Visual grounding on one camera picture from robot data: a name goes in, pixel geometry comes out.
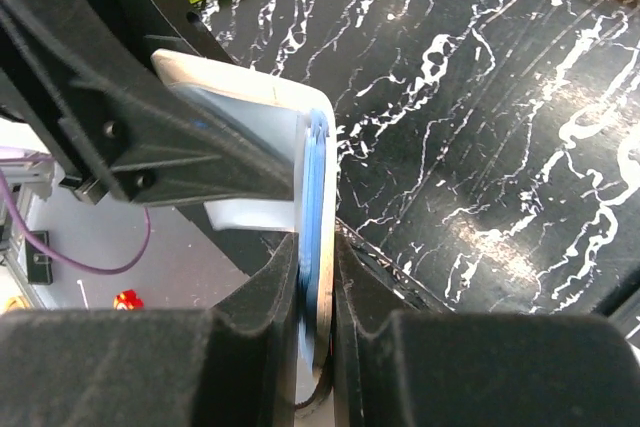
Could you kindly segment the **blue plastic card sleeves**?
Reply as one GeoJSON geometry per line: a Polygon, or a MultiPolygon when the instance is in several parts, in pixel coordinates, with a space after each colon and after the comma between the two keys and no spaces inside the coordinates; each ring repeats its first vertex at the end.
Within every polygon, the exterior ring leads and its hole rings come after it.
{"type": "Polygon", "coordinates": [[[317,330],[327,135],[326,117],[321,111],[312,110],[304,136],[301,226],[298,240],[298,287],[301,294],[299,337],[301,352],[309,368],[314,363],[317,330]]]}

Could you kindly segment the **beige leather card holder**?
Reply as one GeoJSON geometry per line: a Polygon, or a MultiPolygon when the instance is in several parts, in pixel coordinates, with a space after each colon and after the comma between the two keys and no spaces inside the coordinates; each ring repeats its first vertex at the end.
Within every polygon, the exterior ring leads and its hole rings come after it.
{"type": "Polygon", "coordinates": [[[296,406],[304,418],[320,407],[330,392],[334,245],[336,222],[337,147],[336,122],[330,101],[321,91],[301,83],[259,71],[167,49],[151,56],[160,80],[180,97],[208,108],[265,148],[276,160],[291,168],[287,180],[293,184],[289,200],[270,194],[234,194],[225,200],[205,203],[216,230],[262,230],[295,232],[301,226],[304,136],[310,112],[326,117],[326,167],[322,214],[321,266],[317,302],[317,330],[312,368],[317,381],[313,394],[296,406]]]}

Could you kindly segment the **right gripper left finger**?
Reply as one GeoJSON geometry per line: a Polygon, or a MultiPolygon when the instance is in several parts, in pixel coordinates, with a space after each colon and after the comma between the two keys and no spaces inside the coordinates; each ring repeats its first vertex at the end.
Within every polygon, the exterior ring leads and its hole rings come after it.
{"type": "Polygon", "coordinates": [[[290,426],[298,240],[206,310],[1,319],[5,426],[290,426]]]}

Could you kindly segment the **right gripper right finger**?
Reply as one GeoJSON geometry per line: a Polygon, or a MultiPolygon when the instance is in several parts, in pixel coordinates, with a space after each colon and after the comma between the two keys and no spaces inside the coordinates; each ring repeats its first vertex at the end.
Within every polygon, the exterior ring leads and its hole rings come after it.
{"type": "Polygon", "coordinates": [[[599,316],[412,309],[338,236],[340,426],[635,426],[639,365],[599,316]]]}

